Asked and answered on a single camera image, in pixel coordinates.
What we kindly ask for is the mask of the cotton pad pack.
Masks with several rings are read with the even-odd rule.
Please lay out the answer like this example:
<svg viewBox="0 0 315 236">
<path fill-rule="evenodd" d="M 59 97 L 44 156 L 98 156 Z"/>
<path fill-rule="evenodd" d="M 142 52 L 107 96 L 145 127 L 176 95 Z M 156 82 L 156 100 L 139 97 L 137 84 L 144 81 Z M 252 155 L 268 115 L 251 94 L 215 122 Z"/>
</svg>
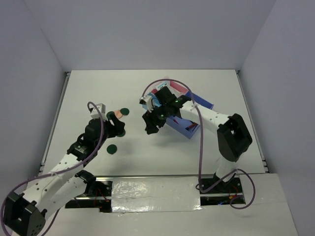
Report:
<svg viewBox="0 0 315 236">
<path fill-rule="evenodd" d="M 169 77 L 168 76 L 165 76 L 163 78 L 162 81 L 159 81 L 156 86 L 155 86 L 155 89 L 157 91 L 161 90 L 163 87 L 167 87 L 171 92 L 173 92 L 173 88 L 171 87 L 171 82 L 169 81 Z"/>
</svg>

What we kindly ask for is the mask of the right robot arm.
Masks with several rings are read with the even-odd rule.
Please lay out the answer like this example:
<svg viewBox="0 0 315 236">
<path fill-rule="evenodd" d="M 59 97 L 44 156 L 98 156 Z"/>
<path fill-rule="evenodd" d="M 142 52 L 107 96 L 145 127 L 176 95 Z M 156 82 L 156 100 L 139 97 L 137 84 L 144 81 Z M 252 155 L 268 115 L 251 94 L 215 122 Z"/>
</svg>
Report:
<svg viewBox="0 0 315 236">
<path fill-rule="evenodd" d="M 139 99 L 147 110 L 142 116 L 148 135 L 158 133 L 170 117 L 179 117 L 195 122 L 200 131 L 208 130 L 216 135 L 220 152 L 220 163 L 214 174 L 214 187 L 225 192 L 231 187 L 236 174 L 236 163 L 252 144 L 249 130 L 239 114 L 231 116 L 215 112 L 191 97 L 176 97 L 168 87 L 158 90 L 154 96 L 145 95 Z"/>
</svg>

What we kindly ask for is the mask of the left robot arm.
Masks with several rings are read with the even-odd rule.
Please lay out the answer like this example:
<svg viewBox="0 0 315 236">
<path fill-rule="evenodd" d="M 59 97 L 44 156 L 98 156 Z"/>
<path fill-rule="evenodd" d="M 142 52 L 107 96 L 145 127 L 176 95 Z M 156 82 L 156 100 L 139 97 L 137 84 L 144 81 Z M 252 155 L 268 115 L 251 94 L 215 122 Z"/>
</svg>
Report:
<svg viewBox="0 0 315 236">
<path fill-rule="evenodd" d="M 64 157 L 47 174 L 31 179 L 34 184 L 18 194 L 12 190 L 2 204 L 2 229 L 11 229 L 20 236 L 36 236 L 51 216 L 72 198 L 96 191 L 96 177 L 84 168 L 109 138 L 125 131 L 125 123 L 114 115 L 110 119 L 94 118 L 84 133 L 69 147 Z"/>
</svg>

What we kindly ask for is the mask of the long red lip gloss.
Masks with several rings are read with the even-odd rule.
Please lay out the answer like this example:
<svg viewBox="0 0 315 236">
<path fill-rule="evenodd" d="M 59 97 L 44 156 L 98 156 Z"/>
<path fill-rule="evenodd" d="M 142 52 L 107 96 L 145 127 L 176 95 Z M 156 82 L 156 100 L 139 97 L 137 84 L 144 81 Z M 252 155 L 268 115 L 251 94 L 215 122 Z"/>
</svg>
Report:
<svg viewBox="0 0 315 236">
<path fill-rule="evenodd" d="M 186 127 L 186 130 L 191 130 L 191 129 L 195 128 L 196 126 L 198 126 L 198 124 L 197 123 L 193 123 L 190 126 Z"/>
</svg>

